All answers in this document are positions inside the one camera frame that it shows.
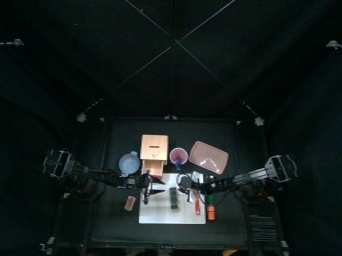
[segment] red object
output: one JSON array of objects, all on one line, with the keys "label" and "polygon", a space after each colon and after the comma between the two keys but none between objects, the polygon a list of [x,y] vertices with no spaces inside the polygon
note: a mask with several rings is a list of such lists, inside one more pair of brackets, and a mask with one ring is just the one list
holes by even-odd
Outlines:
[{"label": "red object", "polygon": [[196,213],[197,213],[197,215],[201,215],[200,198],[197,198],[197,201],[196,201]]},{"label": "red object", "polygon": [[125,210],[126,211],[132,211],[134,209],[134,203],[136,203],[136,197],[129,196],[128,202],[126,202],[126,205],[125,205]]},{"label": "red object", "polygon": [[216,220],[217,216],[216,216],[216,206],[213,204],[210,204],[208,206],[208,213],[209,213],[209,220]]}]

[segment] white object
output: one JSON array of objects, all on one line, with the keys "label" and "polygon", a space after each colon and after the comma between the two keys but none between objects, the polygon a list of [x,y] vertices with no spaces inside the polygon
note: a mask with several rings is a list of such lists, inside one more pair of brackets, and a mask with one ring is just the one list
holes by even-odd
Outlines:
[{"label": "white object", "polygon": [[188,195],[178,191],[178,209],[172,209],[170,188],[178,187],[178,173],[165,173],[164,182],[166,185],[154,184],[154,189],[166,190],[149,197],[149,204],[141,202],[140,223],[141,224],[206,224],[206,209],[201,203],[201,215],[196,213],[194,203],[188,202]]},{"label": "white object", "polygon": [[141,167],[141,160],[138,158],[138,153],[133,151],[130,154],[126,154],[120,161],[120,168],[122,174],[129,176],[134,174]]},{"label": "white object", "polygon": [[83,123],[83,122],[86,122],[86,120],[87,120],[86,114],[79,114],[79,115],[78,115],[78,121],[79,121],[81,123]]},{"label": "white object", "polygon": [[265,120],[261,117],[257,117],[256,120],[254,120],[254,123],[256,123],[257,126],[264,126]]}]

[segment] wooden block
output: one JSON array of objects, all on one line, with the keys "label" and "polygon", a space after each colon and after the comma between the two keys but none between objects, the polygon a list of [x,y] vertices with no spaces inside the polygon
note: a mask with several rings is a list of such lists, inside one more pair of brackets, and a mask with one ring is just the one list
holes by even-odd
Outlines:
[{"label": "wooden block", "polygon": [[169,136],[148,135],[142,137],[141,159],[168,160],[169,155]]},{"label": "wooden block", "polygon": [[164,176],[164,161],[161,160],[144,160],[142,173],[150,170],[150,174],[157,178]]}]

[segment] cutting board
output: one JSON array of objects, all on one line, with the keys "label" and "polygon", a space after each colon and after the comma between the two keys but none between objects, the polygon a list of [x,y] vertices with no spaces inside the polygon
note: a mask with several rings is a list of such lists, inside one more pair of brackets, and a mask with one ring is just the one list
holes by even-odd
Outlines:
[{"label": "cutting board", "polygon": [[201,215],[196,214],[196,203],[188,202],[188,195],[178,193],[178,209],[172,209],[170,188],[177,187],[178,173],[165,173],[164,182],[166,185],[156,185],[154,189],[166,190],[162,193],[152,195],[149,204],[141,200],[140,223],[141,224],[206,224],[206,207],[201,202]]}]

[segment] black wall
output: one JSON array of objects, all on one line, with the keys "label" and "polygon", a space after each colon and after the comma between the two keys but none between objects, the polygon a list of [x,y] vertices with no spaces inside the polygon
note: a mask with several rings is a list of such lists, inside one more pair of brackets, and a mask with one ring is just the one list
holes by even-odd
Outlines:
[{"label": "black wall", "polygon": [[289,183],[281,213],[297,255],[342,252],[342,52],[325,62],[268,122],[273,154],[295,153],[300,178]]},{"label": "black wall", "polygon": [[42,175],[46,150],[71,146],[75,126],[45,75],[3,49],[0,77],[0,254],[29,255],[51,234],[58,202],[57,184]]}]

